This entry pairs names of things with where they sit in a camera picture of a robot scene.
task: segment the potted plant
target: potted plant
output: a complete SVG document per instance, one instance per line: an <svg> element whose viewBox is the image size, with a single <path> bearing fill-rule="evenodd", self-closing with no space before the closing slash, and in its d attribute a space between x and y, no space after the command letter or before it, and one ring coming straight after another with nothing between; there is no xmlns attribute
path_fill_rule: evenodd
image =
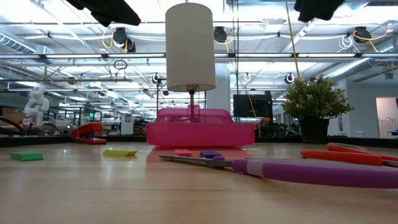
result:
<svg viewBox="0 0 398 224"><path fill-rule="evenodd" d="M321 75L308 81L296 79L287 90L283 107L299 119L303 142L326 143L329 119L354 109L345 91L336 86L336 82Z"/></svg>

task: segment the yellow sponge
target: yellow sponge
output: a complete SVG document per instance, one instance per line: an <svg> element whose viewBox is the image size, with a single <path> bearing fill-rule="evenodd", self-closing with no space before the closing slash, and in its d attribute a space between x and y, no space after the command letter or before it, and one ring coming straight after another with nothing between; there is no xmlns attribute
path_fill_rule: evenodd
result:
<svg viewBox="0 0 398 224"><path fill-rule="evenodd" d="M105 150L104 156L134 156L136 155L136 150Z"/></svg>

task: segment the white robot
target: white robot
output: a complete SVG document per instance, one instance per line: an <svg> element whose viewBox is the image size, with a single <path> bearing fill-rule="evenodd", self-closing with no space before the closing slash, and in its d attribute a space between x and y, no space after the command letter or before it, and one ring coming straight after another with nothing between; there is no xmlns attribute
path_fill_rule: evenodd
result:
<svg viewBox="0 0 398 224"><path fill-rule="evenodd" d="M33 90L29 93L29 101L25 105L24 114L25 118L29 118L31 116L34 117L35 125L43 124L43 112L49 110L50 103L49 100L44 98L45 88L44 87L34 87Z"/></svg>

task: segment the yellow cable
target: yellow cable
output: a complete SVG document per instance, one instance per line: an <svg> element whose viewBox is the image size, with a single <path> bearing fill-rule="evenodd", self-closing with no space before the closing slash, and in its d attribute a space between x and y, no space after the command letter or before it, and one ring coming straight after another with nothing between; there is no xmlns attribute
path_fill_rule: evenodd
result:
<svg viewBox="0 0 398 224"><path fill-rule="evenodd" d="M253 102L251 100L251 96L250 96L250 94L248 94L248 95L249 95L251 109L253 110L254 118L256 119L257 127L259 128L259 137L261 137L260 124L259 124L259 121L257 120L256 112L254 111L254 107L253 107Z"/></svg>
<svg viewBox="0 0 398 224"><path fill-rule="evenodd" d="M373 42L372 42L371 40L369 40L369 43L371 43L371 45L372 45L374 51L376 51L377 53L379 53L379 51L378 51L377 48L374 46L374 44L373 44Z"/></svg>
<svg viewBox="0 0 398 224"><path fill-rule="evenodd" d="M294 57L294 62L296 64L297 78L298 78L299 81L301 81L301 75L300 75L300 72L299 72L299 64L297 63L296 46L295 46L294 40L293 40L292 24L290 22L289 7L287 5L287 0L285 0L285 3L286 3L287 20L289 22L290 39L292 40L293 57Z"/></svg>
<svg viewBox="0 0 398 224"><path fill-rule="evenodd" d="M218 42L216 40L214 42L216 42L217 44L229 44L229 43L231 43L231 41L232 41L232 39L230 41L228 41L228 42L225 42L225 43L221 43L221 42Z"/></svg>
<svg viewBox="0 0 398 224"><path fill-rule="evenodd" d="M354 33L353 33L354 37L361 39L361 40L378 40L380 38L385 37L388 34L388 31L384 35L381 35L380 37L375 37L375 38L363 38L363 37L357 36L355 33L357 33L357 31L354 31Z"/></svg>
<svg viewBox="0 0 398 224"><path fill-rule="evenodd" d="M107 46L107 45L105 44L105 40L104 40L105 32L106 32L106 29L105 29L104 32L102 33L102 44L103 44L104 47L106 47L107 49L110 49L110 48L112 47L112 45L113 45L113 33L114 33L114 32L112 32L111 45L109 45L109 46Z"/></svg>
<svg viewBox="0 0 398 224"><path fill-rule="evenodd" d="M246 89L246 87L243 85L243 83L242 83L242 81L240 80L239 76L238 76L238 80L239 80L239 82L241 83L241 85L243 86L244 91L246 92L246 94L249 95L249 100L250 100L251 109L253 110L253 115L254 115L254 118L256 119L257 127L259 128L259 137L261 137L260 124L259 124L259 121L257 120L256 112L254 111L254 106L253 106L253 102L252 102L252 100L251 100L251 96L250 96L250 94L249 94L249 92L248 92L248 89Z"/></svg>

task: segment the green plant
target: green plant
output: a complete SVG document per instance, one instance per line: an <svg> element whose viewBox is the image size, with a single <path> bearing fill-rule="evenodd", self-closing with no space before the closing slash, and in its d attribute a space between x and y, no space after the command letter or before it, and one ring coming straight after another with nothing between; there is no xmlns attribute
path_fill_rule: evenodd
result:
<svg viewBox="0 0 398 224"><path fill-rule="evenodd" d="M345 91L336 86L323 75L308 81L296 79L287 90L284 109L294 118L335 118L353 110Z"/></svg>

